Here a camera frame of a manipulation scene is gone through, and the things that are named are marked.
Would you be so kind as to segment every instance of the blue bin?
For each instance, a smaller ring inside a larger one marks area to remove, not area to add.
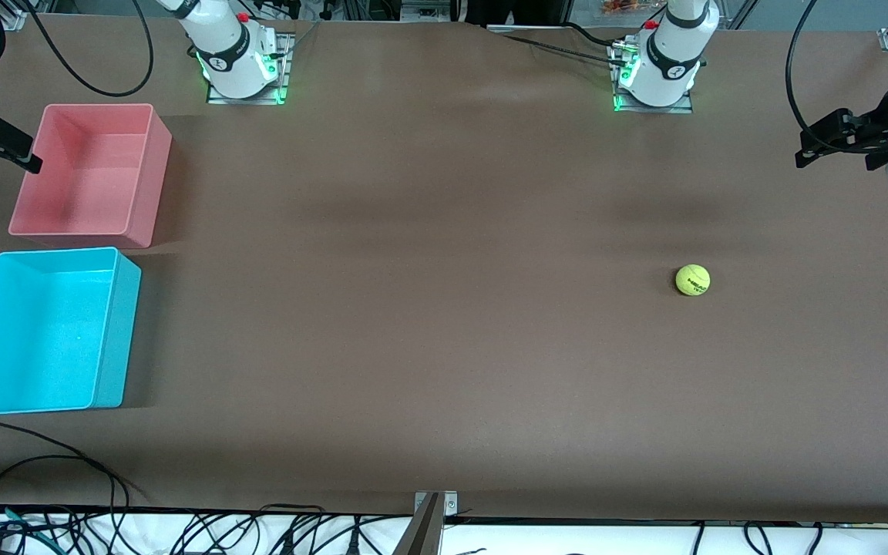
[[[112,247],[0,254],[0,415],[119,406],[141,275]]]

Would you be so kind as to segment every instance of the brown table surface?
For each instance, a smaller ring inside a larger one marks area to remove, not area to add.
[[[888,520],[888,179],[793,167],[787,34],[719,32],[693,116],[614,113],[606,73],[471,25],[321,24],[289,102],[207,106],[151,21],[173,134],[126,404],[3,418],[84,449],[135,503]],[[300,24],[299,31],[307,28]],[[95,84],[137,81],[133,18],[49,18]],[[535,32],[597,53],[568,31]],[[808,119],[875,106],[873,34],[805,35]],[[32,25],[0,116],[97,103]],[[0,160],[0,252],[22,171]],[[681,264],[711,270],[683,298]],[[0,432],[0,469],[49,452]],[[106,503],[43,463],[0,502]]]

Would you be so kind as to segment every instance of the yellow tennis ball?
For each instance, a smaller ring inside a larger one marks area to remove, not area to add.
[[[682,294],[698,296],[711,285],[711,275],[697,264],[687,264],[677,270],[677,289]]]

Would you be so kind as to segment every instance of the plastic storage bin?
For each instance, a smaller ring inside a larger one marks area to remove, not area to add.
[[[52,247],[145,249],[170,155],[170,131],[148,104],[52,104],[43,110],[11,235]]]
[[[0,254],[0,415],[119,406],[141,274],[112,247]]]

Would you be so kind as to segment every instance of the pink bin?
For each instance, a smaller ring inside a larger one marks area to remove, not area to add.
[[[170,155],[148,104],[52,104],[43,110],[9,233],[50,247],[145,249]]]

